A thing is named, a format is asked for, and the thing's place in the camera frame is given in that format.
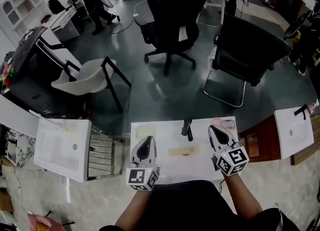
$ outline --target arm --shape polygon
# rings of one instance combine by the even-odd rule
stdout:
[[[228,186],[236,213],[250,220],[262,212],[262,208],[256,198],[250,193],[238,174],[224,176]]]
[[[151,191],[136,192],[131,202],[116,221],[115,226],[123,231],[134,231],[145,212]]]

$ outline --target black shirt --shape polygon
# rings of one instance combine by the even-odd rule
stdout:
[[[277,229],[281,223],[283,229]],[[168,230],[298,231],[298,228],[277,208],[246,220],[233,213],[211,182],[195,180],[154,187],[137,231]],[[100,231],[123,230],[109,225]]]

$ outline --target shoe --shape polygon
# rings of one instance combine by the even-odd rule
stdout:
[[[111,14],[111,18],[107,21],[107,25],[110,25],[112,23],[112,21],[116,18],[117,16],[114,14]]]
[[[100,32],[102,32],[103,30],[105,30],[105,28],[103,26],[96,27],[95,30],[92,32],[92,35],[95,36],[95,35],[99,34]]]
[[[288,56],[287,59],[292,65],[294,65],[295,67],[297,66],[297,62],[291,61],[290,56]]]
[[[298,70],[298,73],[299,73],[300,75],[302,75],[303,77],[304,77],[304,76],[306,75],[306,73],[307,73],[307,68],[305,68],[305,71],[304,71],[304,72],[300,70],[300,67],[297,67],[296,69]]]

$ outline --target white chair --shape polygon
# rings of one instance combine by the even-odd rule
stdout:
[[[111,83],[111,78],[114,73],[117,73],[129,87],[131,87],[131,83],[116,67],[116,64],[117,62],[115,60],[111,60],[107,56],[104,59],[99,58],[90,60],[84,63],[81,68],[74,65],[72,62],[67,61],[59,79],[53,81],[51,86],[76,96],[87,93],[97,93],[105,88],[108,88],[111,90],[119,112],[122,113],[123,109]],[[72,75],[70,75],[68,66],[79,71],[77,78],[74,78]]]

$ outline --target concrete floor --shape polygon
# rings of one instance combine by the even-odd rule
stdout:
[[[121,24],[114,32],[130,24],[134,8],[139,2],[132,0],[114,5],[114,11],[121,17]],[[146,2],[136,7],[136,13],[145,19],[152,18]],[[283,37],[284,32],[278,24],[245,14],[242,18]],[[200,23],[215,26],[219,20],[218,8],[208,7],[201,11]],[[108,55],[117,60],[120,70],[132,82],[129,90],[117,75],[112,80],[125,108],[123,114],[117,112],[108,90],[93,95],[92,121],[106,134],[128,134],[131,122],[183,120],[188,116],[194,119],[235,116],[238,130],[243,131],[272,115],[274,110],[301,106],[317,98],[309,76],[300,76],[286,60],[282,60],[285,64],[277,62],[273,71],[268,70],[258,86],[247,86],[244,104],[239,109],[206,97],[201,87],[208,72],[207,58],[214,47],[215,27],[199,25],[199,38],[193,48],[186,52],[196,59],[197,69],[193,71],[188,61],[174,55],[167,77],[163,75],[164,54],[151,56],[150,63],[144,63],[144,53],[155,48],[145,44],[135,23],[117,35],[110,35],[109,27],[96,36],[91,35],[93,30],[93,23],[86,24],[82,35],[68,43],[70,51],[81,63]],[[243,50],[250,54],[250,45]],[[270,50],[268,45],[264,45],[261,54]],[[212,87],[216,95],[224,97],[241,85],[241,81],[221,71],[214,71],[211,79],[208,87]],[[318,152],[296,167],[290,166],[289,159],[250,163],[242,178],[264,209],[278,203],[280,209],[301,230],[305,230],[319,207],[316,201],[319,170]],[[14,174],[8,167],[4,168],[4,176],[22,231],[28,230],[29,210],[40,215],[51,210],[55,213],[52,217],[60,222],[75,221],[72,230],[97,231],[104,225],[114,224],[134,194],[125,184],[125,175],[85,183],[72,181],[71,203],[67,203],[64,179],[61,176],[23,169],[17,169]],[[222,195],[233,208],[225,184]]]

